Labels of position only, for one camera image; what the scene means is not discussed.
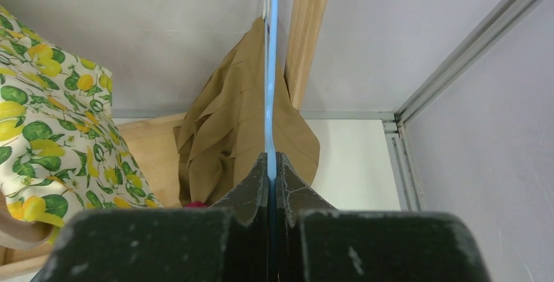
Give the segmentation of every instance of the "floral fabric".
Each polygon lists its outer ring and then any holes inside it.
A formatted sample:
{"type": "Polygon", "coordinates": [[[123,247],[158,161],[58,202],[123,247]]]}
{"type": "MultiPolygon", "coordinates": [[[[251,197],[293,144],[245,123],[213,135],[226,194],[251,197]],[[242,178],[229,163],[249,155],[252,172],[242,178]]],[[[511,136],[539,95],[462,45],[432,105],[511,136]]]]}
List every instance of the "floral fabric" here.
{"type": "Polygon", "coordinates": [[[0,6],[0,191],[13,218],[59,228],[89,208],[161,206],[110,117],[111,76],[0,6]]]}

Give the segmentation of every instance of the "red object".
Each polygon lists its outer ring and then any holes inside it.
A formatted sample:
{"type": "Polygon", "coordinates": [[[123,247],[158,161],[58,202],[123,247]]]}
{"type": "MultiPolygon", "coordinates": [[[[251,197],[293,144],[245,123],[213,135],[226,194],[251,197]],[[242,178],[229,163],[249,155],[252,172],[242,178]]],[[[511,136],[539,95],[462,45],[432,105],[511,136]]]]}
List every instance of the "red object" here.
{"type": "Polygon", "coordinates": [[[203,202],[191,202],[190,204],[188,204],[185,207],[187,207],[187,208],[205,208],[205,207],[209,207],[209,206],[204,204],[203,202]]]}

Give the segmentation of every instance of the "lime print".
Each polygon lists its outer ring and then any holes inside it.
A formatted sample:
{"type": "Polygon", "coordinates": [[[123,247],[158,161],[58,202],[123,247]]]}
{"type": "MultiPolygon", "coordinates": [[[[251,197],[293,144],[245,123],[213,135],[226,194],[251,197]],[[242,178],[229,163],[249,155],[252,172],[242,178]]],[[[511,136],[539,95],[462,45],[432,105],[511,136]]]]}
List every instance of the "lime print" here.
{"type": "Polygon", "coordinates": [[[0,191],[10,215],[59,228],[86,209],[158,208],[109,115],[112,73],[0,6],[0,191]]]}

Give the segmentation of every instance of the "blue cable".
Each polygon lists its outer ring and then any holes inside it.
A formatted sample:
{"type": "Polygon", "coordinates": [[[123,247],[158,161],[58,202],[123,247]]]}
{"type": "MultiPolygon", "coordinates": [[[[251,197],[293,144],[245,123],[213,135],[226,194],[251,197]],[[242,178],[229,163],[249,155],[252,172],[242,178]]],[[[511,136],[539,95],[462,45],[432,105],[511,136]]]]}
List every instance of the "blue cable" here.
{"type": "Polygon", "coordinates": [[[265,40],[265,152],[267,154],[267,176],[269,178],[269,275],[278,274],[278,226],[277,226],[277,196],[275,179],[277,178],[277,158],[275,145],[273,144],[273,102],[275,96],[275,66],[277,58],[277,10],[279,0],[271,0],[269,20],[269,43],[267,43],[267,17],[265,18],[264,40],[265,40]]]}

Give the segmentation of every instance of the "brown cloth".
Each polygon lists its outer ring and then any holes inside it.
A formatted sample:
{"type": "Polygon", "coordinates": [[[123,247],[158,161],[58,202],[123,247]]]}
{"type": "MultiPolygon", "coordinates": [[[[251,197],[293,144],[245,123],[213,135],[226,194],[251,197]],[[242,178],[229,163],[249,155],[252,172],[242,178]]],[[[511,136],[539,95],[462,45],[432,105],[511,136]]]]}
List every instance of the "brown cloth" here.
{"type": "MultiPolygon", "coordinates": [[[[175,128],[183,206],[213,204],[246,177],[264,152],[263,31],[264,22],[258,18],[210,77],[182,126],[175,128]]],[[[292,107],[279,65],[276,72],[275,148],[311,184],[318,169],[319,141],[292,107]]]]}

